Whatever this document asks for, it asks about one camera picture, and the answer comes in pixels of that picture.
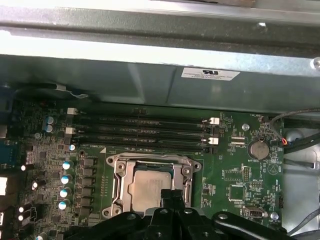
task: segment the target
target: black cable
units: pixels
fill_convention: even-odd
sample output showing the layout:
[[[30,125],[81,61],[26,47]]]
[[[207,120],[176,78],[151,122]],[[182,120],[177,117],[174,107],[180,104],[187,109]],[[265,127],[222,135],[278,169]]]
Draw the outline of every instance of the black cable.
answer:
[[[298,145],[298,146],[295,146],[292,148],[284,148],[284,154],[290,154],[290,153],[293,153],[296,151],[307,149],[307,148],[310,148],[310,147],[317,145],[317,144],[320,144],[320,137],[315,140],[310,141],[309,143],[303,144],[303,145]]]
[[[310,213],[308,216],[306,216],[302,222],[300,222],[294,229],[289,231],[287,233],[288,236],[291,236],[292,234],[296,233],[300,229],[302,229],[307,223],[309,223],[312,219],[314,219],[316,216],[320,215],[320,208]]]
[[[274,132],[274,134],[282,139],[283,137],[281,136],[280,132],[275,128],[275,122],[281,118],[284,117],[289,117],[292,115],[297,115],[297,114],[306,114],[306,113],[313,113],[313,112],[320,112],[320,108],[307,108],[307,109],[302,109],[302,110],[296,110],[296,111],[288,111],[285,113],[282,113],[278,116],[275,116],[271,121],[270,121],[270,129]]]
[[[303,167],[307,169],[314,168],[314,164],[312,162],[306,162],[306,161],[294,161],[291,159],[284,158],[283,163],[286,165],[298,166],[298,167]]]
[[[292,236],[297,240],[316,240],[320,239],[320,230],[306,231]]]

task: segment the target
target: electrolytic capacitor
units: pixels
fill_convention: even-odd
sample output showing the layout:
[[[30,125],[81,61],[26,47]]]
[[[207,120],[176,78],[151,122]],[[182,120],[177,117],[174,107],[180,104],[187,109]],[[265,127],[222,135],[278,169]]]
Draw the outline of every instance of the electrolytic capacitor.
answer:
[[[47,126],[44,127],[44,130],[47,133],[52,133],[54,131],[54,127],[52,125],[47,125]]]
[[[60,197],[62,198],[66,198],[67,196],[69,196],[72,193],[72,190],[70,187],[65,187],[64,189],[62,189],[60,191]]]
[[[31,203],[27,203],[21,207],[19,207],[19,213],[23,213],[24,211],[29,210],[32,207]]]
[[[60,210],[65,210],[69,206],[70,206],[70,200],[64,199],[63,201],[59,202],[58,208]]]
[[[65,161],[65,162],[62,164],[62,168],[63,168],[64,170],[68,170],[68,169],[70,169],[73,165],[74,165],[74,162],[73,162],[73,161]]]
[[[23,213],[21,213],[19,216],[18,216],[18,220],[19,221],[23,221],[24,219],[28,218],[31,216],[31,211],[28,210],[28,211],[25,211]]]
[[[73,179],[73,177],[72,177],[70,174],[64,175],[64,176],[62,176],[62,178],[61,178],[61,183],[62,183],[62,184],[67,184],[67,183],[71,182],[72,179]]]
[[[54,117],[53,116],[47,116],[46,118],[45,118],[45,122],[47,123],[47,124],[53,124],[54,122],[55,122],[55,119],[54,119]]]
[[[30,171],[35,169],[35,165],[34,164],[25,164],[21,166],[21,171]]]
[[[48,235],[45,232],[40,233],[35,240],[47,240],[48,239]]]
[[[44,185],[46,185],[47,181],[46,180],[39,180],[39,181],[33,181],[32,182],[32,188],[35,190],[37,189],[38,187],[42,187]]]

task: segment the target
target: integrated circuit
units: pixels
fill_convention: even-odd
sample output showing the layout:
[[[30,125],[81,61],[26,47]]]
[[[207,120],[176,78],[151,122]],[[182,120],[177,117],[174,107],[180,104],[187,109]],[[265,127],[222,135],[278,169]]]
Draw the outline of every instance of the integrated circuit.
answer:
[[[53,223],[60,223],[60,221],[61,221],[61,216],[59,216],[59,215],[53,215],[53,216],[51,217],[51,221],[52,221]]]
[[[229,201],[243,201],[245,196],[245,188],[241,185],[230,185]]]

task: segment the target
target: solid capacitor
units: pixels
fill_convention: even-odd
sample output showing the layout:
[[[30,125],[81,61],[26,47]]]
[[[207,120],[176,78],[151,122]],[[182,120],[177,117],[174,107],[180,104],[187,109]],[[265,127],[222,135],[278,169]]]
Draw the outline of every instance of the solid capacitor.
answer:
[[[53,130],[54,130],[54,127],[52,125],[47,125],[44,127],[44,130],[47,132],[47,133],[52,133]]]
[[[48,239],[48,235],[45,232],[40,233],[35,240],[47,240]]]
[[[63,201],[59,202],[58,208],[60,210],[65,210],[67,207],[70,205],[70,200],[69,199],[64,199]]]
[[[55,119],[52,116],[47,116],[45,122],[47,124],[53,124],[55,122]]]
[[[67,184],[67,183],[71,182],[72,179],[73,179],[73,177],[72,177],[70,174],[64,175],[64,176],[62,176],[62,178],[61,178],[61,183],[62,183],[62,184]]]
[[[60,197],[62,198],[66,198],[68,195],[70,195],[72,193],[72,190],[70,187],[65,187],[64,189],[62,189],[60,191]]]
[[[65,161],[65,162],[62,164],[62,168],[63,168],[64,170],[68,170],[68,169],[70,169],[73,165],[74,165],[73,161]]]

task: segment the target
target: sticker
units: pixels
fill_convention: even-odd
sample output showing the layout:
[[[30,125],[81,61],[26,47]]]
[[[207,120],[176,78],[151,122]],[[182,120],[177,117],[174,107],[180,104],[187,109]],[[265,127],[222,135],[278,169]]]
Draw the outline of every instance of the sticker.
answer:
[[[189,79],[210,79],[210,80],[231,81],[239,73],[240,73],[239,71],[225,71],[225,70],[185,67],[183,69],[181,77],[189,78]]]

